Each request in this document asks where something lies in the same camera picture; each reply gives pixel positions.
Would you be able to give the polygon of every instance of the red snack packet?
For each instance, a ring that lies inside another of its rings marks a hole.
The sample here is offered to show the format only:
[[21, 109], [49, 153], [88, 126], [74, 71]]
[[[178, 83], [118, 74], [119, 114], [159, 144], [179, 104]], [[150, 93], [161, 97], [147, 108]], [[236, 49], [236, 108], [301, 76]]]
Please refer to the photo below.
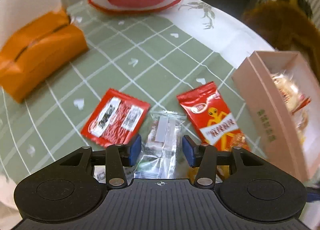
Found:
[[127, 144], [138, 132], [150, 104], [109, 89], [81, 130], [97, 144]]
[[[242, 132], [214, 82], [182, 93], [177, 99], [203, 142], [218, 150], [231, 150], [237, 142], [231, 140]], [[249, 150], [246, 143], [241, 147]]]

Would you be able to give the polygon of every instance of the yellow cartoon character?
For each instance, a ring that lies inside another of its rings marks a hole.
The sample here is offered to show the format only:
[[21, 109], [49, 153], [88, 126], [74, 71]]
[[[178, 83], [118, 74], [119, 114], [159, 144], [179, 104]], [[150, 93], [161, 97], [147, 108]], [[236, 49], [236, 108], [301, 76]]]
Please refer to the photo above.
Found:
[[[222, 116], [226, 117], [228, 114], [223, 112], [223, 111], [221, 111], [219, 113], [218, 109], [216, 109], [216, 108], [209, 108], [208, 115], [213, 117], [213, 119], [209, 119], [209, 121], [208, 121], [207, 126], [210, 126], [212, 124], [219, 124], [223, 119]], [[221, 137], [221, 150], [222, 151], [224, 151], [226, 149], [226, 147], [227, 147], [227, 135], [230, 136], [230, 137], [234, 137], [235, 136], [233, 133], [225, 133]]]

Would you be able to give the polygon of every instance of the round table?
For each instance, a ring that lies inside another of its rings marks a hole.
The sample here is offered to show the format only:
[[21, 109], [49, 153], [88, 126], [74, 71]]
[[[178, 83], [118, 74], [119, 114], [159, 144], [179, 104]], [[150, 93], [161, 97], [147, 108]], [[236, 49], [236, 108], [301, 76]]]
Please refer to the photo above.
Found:
[[[254, 50], [273, 48], [228, 14], [200, 0], [130, 17], [92, 15], [82, 2], [68, 11], [90, 50], [50, 76], [17, 104], [0, 92], [0, 173], [16, 183], [84, 145], [79, 133], [108, 88], [184, 113], [176, 95], [214, 81], [252, 151], [264, 156], [259, 136], [232, 73]], [[140, 129], [148, 134], [148, 121]], [[199, 142], [187, 121], [183, 133]]]

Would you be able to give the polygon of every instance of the pink box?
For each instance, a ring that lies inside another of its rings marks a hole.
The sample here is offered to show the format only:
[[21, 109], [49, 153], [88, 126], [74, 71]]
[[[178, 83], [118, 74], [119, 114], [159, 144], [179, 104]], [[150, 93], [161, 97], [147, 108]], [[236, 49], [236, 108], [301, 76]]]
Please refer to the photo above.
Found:
[[[271, 79], [272, 73], [284, 70], [293, 74], [301, 91], [311, 97], [303, 145], [292, 116]], [[247, 103], [268, 161], [302, 182], [311, 179], [320, 165], [320, 87], [302, 55], [256, 51], [244, 60], [232, 78]]]

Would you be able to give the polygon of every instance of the barcode label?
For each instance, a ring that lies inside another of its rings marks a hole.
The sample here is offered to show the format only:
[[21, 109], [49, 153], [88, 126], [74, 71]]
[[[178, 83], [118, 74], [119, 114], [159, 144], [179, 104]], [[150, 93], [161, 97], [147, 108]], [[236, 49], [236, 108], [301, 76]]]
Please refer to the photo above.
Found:
[[100, 137], [106, 128], [109, 126], [110, 121], [115, 116], [115, 113], [119, 107], [121, 100], [119, 98], [113, 97], [102, 109], [100, 114], [97, 118], [97, 124], [95, 128], [91, 131], [91, 133], [96, 136]]
[[137, 106], [132, 106], [125, 117], [121, 127], [132, 132], [136, 127], [140, 117], [142, 116], [143, 109]]

